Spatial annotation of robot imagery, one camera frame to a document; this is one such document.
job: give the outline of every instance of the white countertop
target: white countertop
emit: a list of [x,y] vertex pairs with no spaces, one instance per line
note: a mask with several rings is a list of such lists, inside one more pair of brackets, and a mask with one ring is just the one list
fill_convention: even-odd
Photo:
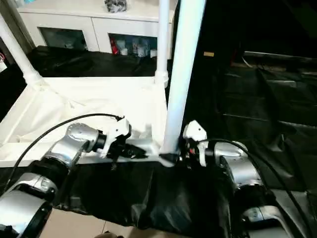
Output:
[[[159,0],[127,0],[125,12],[109,13],[104,0],[35,0],[19,12],[76,15],[136,21],[159,21]],[[169,22],[173,22],[177,0],[170,0]]]

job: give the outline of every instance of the white cabinet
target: white cabinet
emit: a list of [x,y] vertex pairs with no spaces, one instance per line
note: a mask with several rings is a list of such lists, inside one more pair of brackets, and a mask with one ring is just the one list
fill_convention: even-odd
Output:
[[90,17],[41,13],[20,13],[20,15],[36,46],[50,45],[48,42],[49,39],[45,36],[44,31],[47,28],[52,28],[53,30],[63,29],[80,31],[83,34],[87,49],[89,51],[99,51]]
[[[112,53],[109,34],[158,36],[159,0],[129,3],[127,11],[109,13],[103,0],[36,0],[18,11],[36,46],[80,48],[82,44],[90,51]],[[177,0],[170,0],[169,57],[176,5]]]

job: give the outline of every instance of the black cover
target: black cover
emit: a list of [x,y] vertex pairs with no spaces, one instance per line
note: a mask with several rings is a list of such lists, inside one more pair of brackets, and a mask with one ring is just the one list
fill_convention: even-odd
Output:
[[[137,61],[42,47],[34,50],[30,58],[43,76],[51,77],[151,76],[156,67],[155,60],[150,59]],[[212,77],[206,68],[200,64],[194,69],[184,124],[196,119],[210,137],[241,141],[270,161],[294,191],[317,237],[317,78],[248,68],[232,68]],[[18,88],[23,85],[21,74],[13,66],[0,74],[0,79],[12,82],[14,93],[8,90],[1,95],[4,104],[11,106],[16,98],[10,96],[23,89]],[[281,207],[306,232],[274,175],[259,164]],[[183,234],[224,232],[221,227],[225,224],[218,225],[218,215],[223,211],[221,220],[225,223],[227,214],[215,208],[225,208],[230,194],[219,182],[225,178],[218,170],[168,169],[139,163],[110,171],[109,166],[77,166],[73,173],[77,179],[60,207],[83,214],[93,211],[98,217],[140,228],[151,226]],[[0,184],[5,182],[8,171],[0,169]]]

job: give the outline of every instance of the white pole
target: white pole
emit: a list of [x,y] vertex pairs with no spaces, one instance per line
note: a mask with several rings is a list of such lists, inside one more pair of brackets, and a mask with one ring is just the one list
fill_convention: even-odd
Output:
[[15,62],[18,64],[23,72],[23,77],[27,84],[33,84],[42,79],[40,74],[33,68],[30,61],[24,54],[22,48],[0,14],[0,37],[14,57]]
[[162,153],[177,150],[206,0],[182,0]]
[[169,0],[159,1],[158,19],[158,59],[157,70],[155,72],[156,82],[168,83],[167,73],[167,40],[169,24]]

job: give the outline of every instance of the floor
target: floor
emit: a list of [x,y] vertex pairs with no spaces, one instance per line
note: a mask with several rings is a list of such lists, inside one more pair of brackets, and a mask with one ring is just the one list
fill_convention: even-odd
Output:
[[105,232],[124,238],[185,238],[154,229],[139,230],[106,222],[93,216],[53,209],[40,238],[95,238]]

